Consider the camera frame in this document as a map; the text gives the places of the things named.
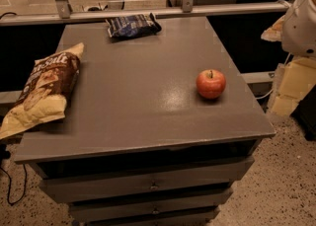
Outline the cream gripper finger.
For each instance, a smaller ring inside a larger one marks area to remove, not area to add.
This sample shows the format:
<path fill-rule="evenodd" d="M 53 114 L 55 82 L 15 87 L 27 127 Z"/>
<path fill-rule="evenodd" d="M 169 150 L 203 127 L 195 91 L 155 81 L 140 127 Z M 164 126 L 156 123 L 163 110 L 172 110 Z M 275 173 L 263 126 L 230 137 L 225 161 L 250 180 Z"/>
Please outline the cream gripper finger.
<path fill-rule="evenodd" d="M 269 112 L 290 116 L 311 89 L 316 85 L 316 59 L 295 56 L 276 70 Z"/>
<path fill-rule="evenodd" d="M 269 28 L 263 31 L 261 39 L 271 42 L 281 41 L 283 22 L 284 16 L 281 16 Z"/>

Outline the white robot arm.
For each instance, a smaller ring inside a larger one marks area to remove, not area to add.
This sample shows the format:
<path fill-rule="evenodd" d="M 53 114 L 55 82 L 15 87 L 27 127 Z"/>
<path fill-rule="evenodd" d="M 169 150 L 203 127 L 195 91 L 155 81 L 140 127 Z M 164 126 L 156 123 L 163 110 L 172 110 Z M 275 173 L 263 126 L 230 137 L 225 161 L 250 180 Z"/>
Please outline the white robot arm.
<path fill-rule="evenodd" d="M 316 85 L 316 0 L 295 0 L 261 39 L 280 41 L 293 59 L 284 64 L 271 111 L 291 115 Z"/>

